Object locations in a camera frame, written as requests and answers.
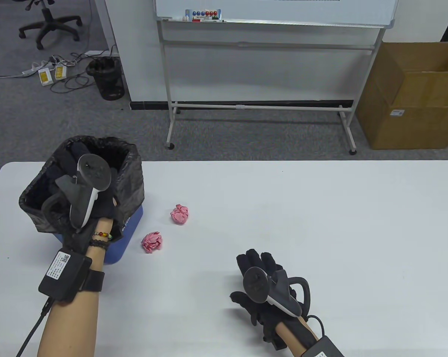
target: whiteboard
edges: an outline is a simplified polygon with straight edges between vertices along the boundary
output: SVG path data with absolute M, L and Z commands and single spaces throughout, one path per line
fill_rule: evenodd
M 398 0 L 154 0 L 156 15 L 182 20 L 186 9 L 222 11 L 229 22 L 391 27 Z

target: trash bin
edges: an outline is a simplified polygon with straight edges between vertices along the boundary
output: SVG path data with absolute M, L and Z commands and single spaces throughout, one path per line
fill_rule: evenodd
M 88 64 L 86 72 L 95 80 L 103 99 L 117 100 L 125 95 L 118 58 L 96 58 Z
M 105 254 L 105 263 L 116 263 L 122 257 L 130 239 L 143 216 L 142 203 L 144 200 L 144 181 L 141 156 L 136 145 L 118 138 L 95 138 L 93 136 L 74 136 L 64 141 L 45 162 L 41 171 L 27 186 L 19 198 L 20 208 L 27 213 L 39 232 L 53 233 L 62 241 L 54 227 L 47 221 L 41 207 L 49 192 L 47 169 L 56 165 L 56 153 L 68 149 L 74 142 L 82 142 L 91 153 L 99 155 L 110 167 L 118 170 L 114 196 L 119 202 L 117 206 L 119 219 L 115 220 L 112 228 L 110 247 Z

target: hand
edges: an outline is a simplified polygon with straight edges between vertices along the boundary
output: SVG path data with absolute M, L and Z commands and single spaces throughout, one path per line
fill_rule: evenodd
M 64 236 L 64 246 L 77 252 L 84 252 L 90 241 L 94 226 L 100 218 L 117 219 L 116 201 L 114 199 L 117 171 L 110 168 L 110 186 L 93 203 L 89 223 L 77 230 L 70 222 L 70 202 L 60 191 L 56 180 L 64 175 L 74 177 L 77 173 L 77 161 L 84 154 L 89 154 L 88 148 L 81 142 L 73 143 L 70 149 L 56 151 L 56 163 L 51 165 L 45 173 L 45 182 L 50 197 L 42 205 L 42 211 L 47 221 L 55 228 L 57 233 Z M 113 240 L 121 237 L 121 231 L 116 226 L 112 229 Z
M 248 250 L 246 254 L 238 255 L 237 264 L 239 265 L 242 275 L 244 275 L 245 272 L 251 267 L 259 267 L 270 276 L 276 270 L 283 269 L 281 265 L 275 263 L 275 260 L 273 260 L 270 253 L 262 253 L 259 257 L 258 253 L 253 249 Z M 295 290 L 290 288 L 290 294 L 294 297 L 294 299 L 296 299 L 297 293 Z M 263 325 L 263 340 L 265 342 L 272 343 L 276 350 L 282 350 L 287 347 L 287 344 L 275 331 L 277 325 L 281 322 L 290 327 L 301 325 L 298 318 L 291 317 L 279 308 L 270 305 L 267 302 L 263 304 L 255 303 L 247 296 L 246 293 L 234 291 L 231 294 L 231 299 L 233 302 L 241 305 L 247 310 L 247 312 L 251 315 L 251 323 L 254 326 L 257 325 L 257 321 Z M 300 305 L 302 307 L 302 317 L 307 320 L 307 314 L 309 311 L 309 296 L 305 296 L 305 304 L 300 303 Z M 316 339 L 310 331 L 308 331 L 308 334 L 306 334 L 305 331 L 303 333 L 305 334 L 308 345 L 316 343 Z

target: floor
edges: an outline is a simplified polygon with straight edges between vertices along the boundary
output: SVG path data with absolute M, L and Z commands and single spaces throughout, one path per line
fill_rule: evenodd
M 69 58 L 71 52 L 106 49 L 93 0 L 92 21 L 88 2 L 57 0 L 51 7 L 57 17 L 83 17 L 81 42 L 55 31 L 45 37 L 44 51 L 35 48 L 34 31 L 27 39 L 18 37 L 18 27 L 42 16 L 38 7 L 24 11 L 25 5 L 0 0 L 0 75 L 19 74 L 52 54 Z M 358 154 L 350 156 L 338 117 L 317 112 L 183 111 L 186 119 L 177 122 L 176 148 L 170 151 L 163 146 L 166 111 L 131 111 L 128 103 L 126 96 L 101 99 L 95 86 L 55 94 L 36 76 L 0 80 L 0 168 L 10 161 L 46 160 L 64 139 L 78 134 L 119 136 L 135 143 L 143 160 L 448 160 L 448 149 L 371 150 L 357 121 L 352 129 Z

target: cardboard box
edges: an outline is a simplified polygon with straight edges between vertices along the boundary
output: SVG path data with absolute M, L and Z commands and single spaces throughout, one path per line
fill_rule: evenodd
M 356 110 L 373 149 L 448 146 L 448 42 L 383 43 Z

